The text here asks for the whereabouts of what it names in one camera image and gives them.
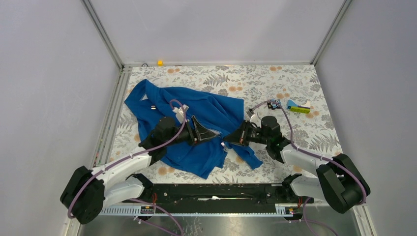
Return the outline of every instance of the floral tablecloth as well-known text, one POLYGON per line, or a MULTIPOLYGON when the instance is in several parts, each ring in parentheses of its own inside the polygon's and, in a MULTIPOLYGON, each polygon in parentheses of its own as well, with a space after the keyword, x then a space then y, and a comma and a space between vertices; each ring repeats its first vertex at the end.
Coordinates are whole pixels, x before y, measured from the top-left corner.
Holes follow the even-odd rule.
MULTIPOLYGON (((332 155, 340 153, 339 139, 331 120, 316 70, 312 65, 282 66, 173 66, 134 67, 126 97, 143 79, 159 87, 187 87, 224 96, 244 99, 245 111, 268 99, 288 99, 298 104, 311 102, 309 114, 289 112, 294 128, 294 140, 302 148, 332 155)), ((260 117, 277 117, 282 133, 289 138, 289 128, 280 110, 262 106, 260 117)), ((123 104, 110 160, 127 156, 137 147, 140 137, 138 123, 123 104)), ((140 170, 153 183, 279 183, 291 173, 305 173, 297 166, 281 164, 269 158, 265 145, 251 144, 256 156, 264 163, 252 170, 233 150, 229 150, 223 169, 215 168, 208 179, 176 170, 159 161, 140 170)))

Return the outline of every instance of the white wall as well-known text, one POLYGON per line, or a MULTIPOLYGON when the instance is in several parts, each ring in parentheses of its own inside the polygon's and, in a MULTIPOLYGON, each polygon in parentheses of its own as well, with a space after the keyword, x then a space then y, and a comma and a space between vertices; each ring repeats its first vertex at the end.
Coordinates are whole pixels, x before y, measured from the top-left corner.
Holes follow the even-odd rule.
POLYGON ((117 73, 81 1, 0 1, 0 235, 60 235, 117 73))
POLYGON ((417 1, 353 1, 317 71, 378 236, 416 235, 417 1))
POLYGON ((343 0, 92 0, 125 63, 309 62, 343 0))

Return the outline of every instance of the tabletop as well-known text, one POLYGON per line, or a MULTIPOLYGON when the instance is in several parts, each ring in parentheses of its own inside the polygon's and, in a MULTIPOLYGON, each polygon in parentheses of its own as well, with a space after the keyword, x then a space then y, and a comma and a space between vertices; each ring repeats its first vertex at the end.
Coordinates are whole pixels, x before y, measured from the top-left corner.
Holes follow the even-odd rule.
MULTIPOLYGON (((133 67, 125 98, 143 79, 158 87, 186 87, 244 99, 245 111, 268 99, 281 99, 283 105, 289 99, 299 105, 310 101, 311 111, 308 114, 287 111, 295 143, 319 153, 338 155, 342 152, 313 65, 133 67)), ((275 116, 283 135, 289 138, 290 130, 280 109, 271 110, 262 106, 256 112, 259 117, 275 116)), ((123 104, 109 159, 127 156, 139 142, 136 117, 123 104)), ((272 160, 265 145, 251 143, 250 147, 263 161, 254 170, 233 150, 229 150, 224 167, 215 167, 207 179, 174 169, 161 161, 138 173, 144 174, 153 183, 280 183, 290 174, 313 176, 297 166, 272 160)))

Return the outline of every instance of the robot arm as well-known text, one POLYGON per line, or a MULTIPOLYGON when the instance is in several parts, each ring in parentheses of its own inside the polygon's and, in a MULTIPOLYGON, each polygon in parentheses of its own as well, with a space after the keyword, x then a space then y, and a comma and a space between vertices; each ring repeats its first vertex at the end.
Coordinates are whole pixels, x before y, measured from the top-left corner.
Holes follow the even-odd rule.
MULTIPOLYGON (((309 178, 301 174, 288 176, 282 184, 287 188, 289 195, 326 200, 339 213, 345 213, 362 200, 361 188, 350 175, 338 166, 311 155, 315 153, 308 152, 307 154, 293 147, 291 141, 282 136, 281 127, 275 117, 263 117, 261 127, 244 121, 235 132, 226 136, 224 141, 241 146, 247 146, 250 142, 265 144, 268 155, 272 159, 299 166, 317 177, 309 178)), ((332 159, 346 168, 359 179, 366 195, 369 195, 368 184, 347 155, 339 154, 336 157, 315 155, 332 159)))
MULTIPOLYGON (((187 142, 189 145, 198 145, 216 137, 216 134, 203 127, 194 116, 191 117, 194 129, 189 122, 185 123, 181 133, 168 145, 187 142)), ((171 138, 179 131, 175 120, 171 117, 162 118, 158 125, 150 132, 132 153, 138 153, 157 147, 171 138)), ((162 159, 167 152, 166 146, 148 153, 130 155, 125 161, 114 160, 106 165, 88 170, 81 166, 72 175, 60 201, 69 208, 81 187, 96 174, 97 175, 82 191, 74 207, 71 210, 81 224, 93 220, 104 207, 122 202, 131 198, 138 198, 144 194, 147 188, 146 180, 140 179, 132 173, 146 168, 162 159)))

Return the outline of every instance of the blue cloth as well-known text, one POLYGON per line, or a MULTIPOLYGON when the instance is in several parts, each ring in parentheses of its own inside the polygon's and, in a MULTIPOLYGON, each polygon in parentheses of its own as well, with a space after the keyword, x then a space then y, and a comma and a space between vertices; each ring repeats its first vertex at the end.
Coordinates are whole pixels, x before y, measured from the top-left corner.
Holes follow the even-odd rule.
MULTIPOLYGON (((159 88, 148 80, 143 80, 135 86, 125 100, 127 107, 138 119, 141 138, 146 137, 162 117, 175 118, 175 113, 169 105, 172 99, 177 99, 189 107, 186 112, 188 119, 195 115, 204 127, 219 131, 221 137, 216 137, 209 142, 193 147, 185 142, 169 146, 162 161, 176 169, 207 178, 214 167, 223 168, 227 153, 220 143, 222 137, 235 131, 242 123, 243 100, 199 92, 189 88, 159 88), (145 94, 148 98, 141 100, 145 94), (156 106, 156 110, 150 108, 152 105, 156 106)), ((180 122, 177 119, 175 120, 177 125, 180 125, 180 122)), ((262 164, 262 161, 258 160, 250 147, 228 145, 252 169, 262 164)))

